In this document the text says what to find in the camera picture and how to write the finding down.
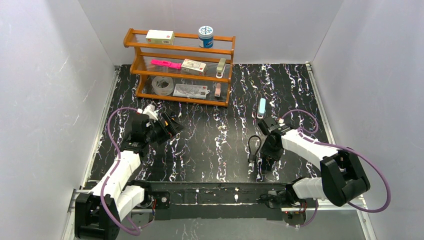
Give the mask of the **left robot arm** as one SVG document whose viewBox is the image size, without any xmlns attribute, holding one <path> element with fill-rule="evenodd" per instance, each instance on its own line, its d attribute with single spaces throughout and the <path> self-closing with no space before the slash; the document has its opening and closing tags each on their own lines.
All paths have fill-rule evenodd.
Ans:
<svg viewBox="0 0 424 240">
<path fill-rule="evenodd" d="M 136 109 L 129 133 L 120 145 L 113 141 L 117 156 L 103 178 L 92 189 L 80 193 L 74 205 L 74 236 L 80 240 L 115 240 L 121 231 L 138 236 L 142 227 L 131 219 L 141 204 L 155 206 L 148 187 L 130 177 L 139 168 L 146 149 L 174 138 L 184 127 L 169 114 L 157 115 L 153 107 Z"/>
</svg>

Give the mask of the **black cable loop lock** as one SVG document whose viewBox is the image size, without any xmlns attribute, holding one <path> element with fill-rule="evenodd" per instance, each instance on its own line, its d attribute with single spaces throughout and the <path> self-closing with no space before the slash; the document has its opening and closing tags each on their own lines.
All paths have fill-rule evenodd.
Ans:
<svg viewBox="0 0 424 240">
<path fill-rule="evenodd" d="M 253 149 L 253 147 L 252 147 L 252 141 L 253 140 L 258 142 L 258 144 L 259 144 L 258 146 L 254 146 L 255 149 Z M 247 161 L 249 163 L 256 163 L 259 159 L 259 151 L 262 147 L 262 139 L 260 138 L 260 136 L 258 136 L 258 135 L 250 136 L 248 141 L 247 141 L 247 147 L 248 147 Z"/>
</svg>

